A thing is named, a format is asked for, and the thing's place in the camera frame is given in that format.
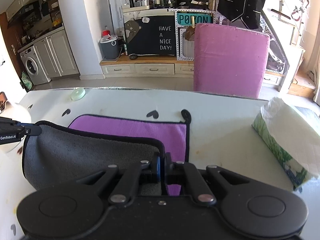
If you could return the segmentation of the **purple and grey towel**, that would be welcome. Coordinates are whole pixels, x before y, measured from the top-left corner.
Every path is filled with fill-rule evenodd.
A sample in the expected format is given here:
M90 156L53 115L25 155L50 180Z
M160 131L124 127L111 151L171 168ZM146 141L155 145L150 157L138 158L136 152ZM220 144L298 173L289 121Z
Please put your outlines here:
M184 109L181 115L180 122L151 122L85 114L68 127L39 121L41 134L24 141L24 177L39 190L166 153L172 161L188 161L191 114Z

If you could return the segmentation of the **white cat ceramic holder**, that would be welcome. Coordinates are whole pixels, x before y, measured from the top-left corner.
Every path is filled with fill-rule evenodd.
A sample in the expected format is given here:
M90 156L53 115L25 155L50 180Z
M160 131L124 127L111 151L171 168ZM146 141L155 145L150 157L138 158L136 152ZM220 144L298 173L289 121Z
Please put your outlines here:
M23 138L22 124L31 123L31 116L23 106L6 101L1 111L1 153L13 150Z

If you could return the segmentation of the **brown card in holder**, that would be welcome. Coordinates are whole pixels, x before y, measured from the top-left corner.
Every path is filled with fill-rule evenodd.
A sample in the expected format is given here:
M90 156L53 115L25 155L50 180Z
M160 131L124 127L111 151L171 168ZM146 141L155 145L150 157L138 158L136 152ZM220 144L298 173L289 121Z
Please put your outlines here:
M7 103L7 96L4 92L0 92L0 113L2 113L5 110L5 106Z

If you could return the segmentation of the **small green round dish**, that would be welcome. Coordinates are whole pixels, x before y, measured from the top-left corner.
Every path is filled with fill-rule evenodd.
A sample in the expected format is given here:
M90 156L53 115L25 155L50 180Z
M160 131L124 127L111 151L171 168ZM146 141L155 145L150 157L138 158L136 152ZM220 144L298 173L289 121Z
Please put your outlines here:
M72 91L71 100L78 101L78 100L82 99L85 95L86 95L86 91L84 88L77 88Z

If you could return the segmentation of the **washing machine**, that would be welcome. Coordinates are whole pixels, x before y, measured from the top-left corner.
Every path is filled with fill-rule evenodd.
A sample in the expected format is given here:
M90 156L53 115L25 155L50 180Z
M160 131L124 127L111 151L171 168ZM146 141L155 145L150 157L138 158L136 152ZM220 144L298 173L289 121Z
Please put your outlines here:
M20 58L34 85L42 85L51 81L45 68L42 66L40 57L38 56L34 46L21 51Z

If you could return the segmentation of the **green tissue pack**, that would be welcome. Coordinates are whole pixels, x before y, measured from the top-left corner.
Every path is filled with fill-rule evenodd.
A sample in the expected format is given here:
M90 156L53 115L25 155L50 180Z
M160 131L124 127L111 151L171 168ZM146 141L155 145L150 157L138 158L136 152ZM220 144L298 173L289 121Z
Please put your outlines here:
M260 108L252 127L294 188L319 179L319 116L274 97Z

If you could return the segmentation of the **grey trash bin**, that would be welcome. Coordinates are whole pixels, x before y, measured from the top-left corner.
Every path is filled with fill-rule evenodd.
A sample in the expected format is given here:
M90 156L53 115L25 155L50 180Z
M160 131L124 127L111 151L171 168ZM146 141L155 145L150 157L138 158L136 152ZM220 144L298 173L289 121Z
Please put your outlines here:
M109 30L103 30L100 39L100 48L103 53L103 59L115 60L120 54L118 36L112 35Z

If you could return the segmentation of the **low white drawer bench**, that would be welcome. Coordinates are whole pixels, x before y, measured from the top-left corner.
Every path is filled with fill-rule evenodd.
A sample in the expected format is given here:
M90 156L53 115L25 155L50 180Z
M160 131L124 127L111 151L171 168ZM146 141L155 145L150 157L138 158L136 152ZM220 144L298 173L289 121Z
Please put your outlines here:
M194 63L177 60L175 56L139 56L130 59L121 55L117 60L100 62L105 77L192 77Z

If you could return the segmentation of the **pink chair back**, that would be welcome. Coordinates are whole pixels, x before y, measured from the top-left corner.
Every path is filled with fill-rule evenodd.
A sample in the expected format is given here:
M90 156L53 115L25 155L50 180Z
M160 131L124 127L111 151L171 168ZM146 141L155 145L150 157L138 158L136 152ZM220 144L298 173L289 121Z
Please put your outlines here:
M256 99L265 75L270 37L227 25L195 28L194 91Z

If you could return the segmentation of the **black have a nice day cabinet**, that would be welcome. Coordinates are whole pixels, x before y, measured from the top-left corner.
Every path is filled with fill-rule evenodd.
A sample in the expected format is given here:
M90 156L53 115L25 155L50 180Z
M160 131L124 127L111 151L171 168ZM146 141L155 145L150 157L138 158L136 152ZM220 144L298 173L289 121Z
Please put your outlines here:
M174 16L146 16L125 22L128 55L175 56Z

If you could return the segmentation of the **teal poison sign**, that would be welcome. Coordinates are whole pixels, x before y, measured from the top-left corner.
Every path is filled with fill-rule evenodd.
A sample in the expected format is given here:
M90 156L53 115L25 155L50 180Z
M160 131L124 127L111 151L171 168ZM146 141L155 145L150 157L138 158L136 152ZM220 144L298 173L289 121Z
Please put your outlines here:
M198 23L212 23L212 15L209 14L188 14L188 13L177 13L177 23L181 26L193 26Z

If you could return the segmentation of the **black vest on hanger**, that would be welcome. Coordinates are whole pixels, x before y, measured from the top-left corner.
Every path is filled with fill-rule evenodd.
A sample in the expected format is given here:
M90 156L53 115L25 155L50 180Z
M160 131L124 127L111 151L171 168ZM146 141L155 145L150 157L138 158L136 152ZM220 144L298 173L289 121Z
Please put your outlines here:
M230 22L240 20L247 29L258 29L265 0L219 0L217 11Z

